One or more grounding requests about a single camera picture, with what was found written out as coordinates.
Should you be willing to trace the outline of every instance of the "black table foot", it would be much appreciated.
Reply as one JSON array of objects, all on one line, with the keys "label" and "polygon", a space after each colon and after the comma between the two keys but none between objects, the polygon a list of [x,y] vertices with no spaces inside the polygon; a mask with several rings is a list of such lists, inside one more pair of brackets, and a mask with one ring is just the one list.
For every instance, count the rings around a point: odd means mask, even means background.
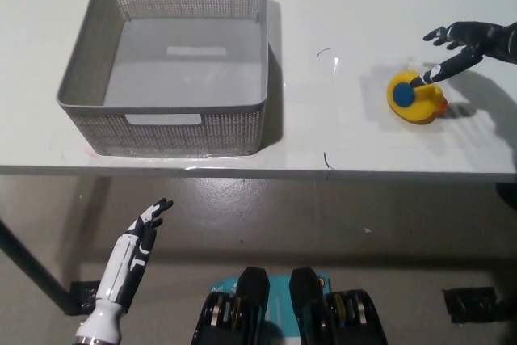
[{"label": "black table foot", "polygon": [[496,183],[495,191],[501,200],[517,211],[517,183]]}]

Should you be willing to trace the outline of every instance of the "blue disc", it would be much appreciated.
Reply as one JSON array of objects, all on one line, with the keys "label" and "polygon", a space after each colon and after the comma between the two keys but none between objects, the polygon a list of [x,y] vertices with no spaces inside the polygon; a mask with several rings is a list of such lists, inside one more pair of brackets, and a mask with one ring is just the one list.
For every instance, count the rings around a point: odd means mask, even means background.
[{"label": "blue disc", "polygon": [[401,82],[393,88],[393,101],[402,108],[408,108],[414,102],[414,89],[407,82]]}]

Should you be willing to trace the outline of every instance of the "white robotic hand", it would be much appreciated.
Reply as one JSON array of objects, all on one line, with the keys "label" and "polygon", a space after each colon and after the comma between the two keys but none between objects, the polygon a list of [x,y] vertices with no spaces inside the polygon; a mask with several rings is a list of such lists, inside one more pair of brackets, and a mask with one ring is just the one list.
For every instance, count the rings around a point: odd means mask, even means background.
[{"label": "white robotic hand", "polygon": [[119,345],[120,318],[129,311],[132,299],[149,261],[162,212],[172,201],[159,200],[143,212],[119,237],[107,262],[95,298],[95,310],[79,327],[75,344]]}]

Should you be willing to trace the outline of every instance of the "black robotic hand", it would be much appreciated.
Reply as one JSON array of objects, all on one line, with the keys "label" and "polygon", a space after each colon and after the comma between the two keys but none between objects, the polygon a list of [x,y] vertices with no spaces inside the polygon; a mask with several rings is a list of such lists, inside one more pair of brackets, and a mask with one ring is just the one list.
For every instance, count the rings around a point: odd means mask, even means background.
[{"label": "black robotic hand", "polygon": [[449,27],[438,27],[427,33],[423,40],[434,46],[449,43],[447,49],[463,46],[454,57],[411,80],[413,88],[443,81],[481,62],[483,56],[517,64],[517,23],[500,26],[483,22],[454,22]]},{"label": "black robotic hand", "polygon": [[480,56],[517,63],[517,37],[513,40],[515,30],[517,23],[504,27],[494,23],[455,22],[447,28],[436,28],[426,34],[423,40],[436,38],[434,46],[448,42],[448,50],[465,46]]}]

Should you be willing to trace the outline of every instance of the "gray plastic basket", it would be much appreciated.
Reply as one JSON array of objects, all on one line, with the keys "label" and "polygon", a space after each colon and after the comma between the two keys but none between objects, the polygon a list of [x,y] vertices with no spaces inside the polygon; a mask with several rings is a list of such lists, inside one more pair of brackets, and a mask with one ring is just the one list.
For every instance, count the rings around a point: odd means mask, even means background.
[{"label": "gray plastic basket", "polygon": [[267,99],[267,0],[90,0],[57,101],[98,154],[246,155]]}]

